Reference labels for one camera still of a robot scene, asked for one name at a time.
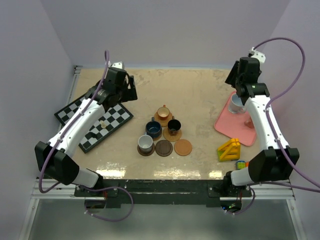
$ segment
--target gray floor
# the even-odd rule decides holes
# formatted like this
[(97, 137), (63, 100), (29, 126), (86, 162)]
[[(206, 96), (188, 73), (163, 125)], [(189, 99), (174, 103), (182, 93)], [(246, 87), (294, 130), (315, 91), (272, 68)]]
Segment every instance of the gray floor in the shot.
[[(129, 209), (104, 209), (117, 218)], [(84, 214), (83, 200), (40, 200), (29, 240), (295, 240), (285, 200), (256, 200), (238, 216), (220, 208), (136, 205), (122, 222)]]

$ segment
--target table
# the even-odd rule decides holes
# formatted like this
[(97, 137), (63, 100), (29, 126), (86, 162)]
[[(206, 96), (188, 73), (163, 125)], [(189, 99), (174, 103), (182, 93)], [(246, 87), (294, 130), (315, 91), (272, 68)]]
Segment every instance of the table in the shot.
[[(105, 179), (222, 179), (235, 170), (235, 161), (219, 162), (217, 148), (229, 138), (214, 123), (234, 89), (225, 83), (224, 69), (126, 69), (134, 76), (138, 100), (123, 105), (134, 115), (128, 123), (88, 153), (77, 148), (72, 158), (83, 168)], [(101, 79), (103, 69), (82, 69), (73, 99)], [(182, 139), (192, 143), (188, 156), (175, 151), (161, 157), (154, 152), (141, 156), (138, 138), (157, 109), (166, 105), (181, 122)], [(241, 146), (240, 160), (249, 161), (259, 152), (259, 141)]]

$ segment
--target cup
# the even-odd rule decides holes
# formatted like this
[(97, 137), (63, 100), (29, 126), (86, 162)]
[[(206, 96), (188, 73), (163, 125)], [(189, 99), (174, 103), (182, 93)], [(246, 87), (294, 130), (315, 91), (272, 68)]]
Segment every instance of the cup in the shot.
[(244, 114), (246, 112), (246, 107), (236, 93), (231, 96), (228, 110), (232, 114)]
[(181, 129), (181, 123), (177, 119), (175, 119), (174, 116), (172, 116), (172, 119), (168, 122), (168, 130), (170, 135), (176, 135), (178, 131)]
[(159, 107), (158, 111), (156, 112), (161, 120), (166, 120), (170, 114), (169, 108), (166, 105)]
[(142, 135), (138, 139), (138, 146), (142, 153), (149, 153), (152, 150), (154, 140), (149, 135)]
[(145, 131), (151, 138), (156, 139), (162, 135), (162, 126), (152, 117), (151, 121), (145, 125)]

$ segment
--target white cup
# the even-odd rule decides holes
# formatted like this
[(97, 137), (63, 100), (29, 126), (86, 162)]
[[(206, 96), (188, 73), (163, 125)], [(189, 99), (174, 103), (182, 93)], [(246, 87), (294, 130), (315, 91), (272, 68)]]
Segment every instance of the white cup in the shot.
[(246, 107), (242, 104), (241, 98), (236, 93), (231, 96), (228, 110), (232, 114), (243, 114), (246, 112)]
[(138, 139), (138, 146), (141, 152), (149, 153), (152, 150), (152, 145), (154, 144), (154, 140), (149, 135), (142, 135)]

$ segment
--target black and white checkered pattern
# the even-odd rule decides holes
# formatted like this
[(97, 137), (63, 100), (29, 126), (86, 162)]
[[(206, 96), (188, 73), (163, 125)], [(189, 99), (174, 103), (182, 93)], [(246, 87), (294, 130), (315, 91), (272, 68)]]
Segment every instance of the black and white checkered pattern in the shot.
[[(82, 95), (54, 114), (63, 126), (76, 113), (83, 99), (85, 99), (85, 95)], [(81, 140), (79, 147), (85, 153), (89, 152), (132, 118), (133, 115), (131, 112), (129, 112), (121, 103), (117, 104), (110, 108), (108, 112), (93, 124), (89, 132)], [(100, 121), (103, 121), (106, 124), (106, 128), (101, 127)]]

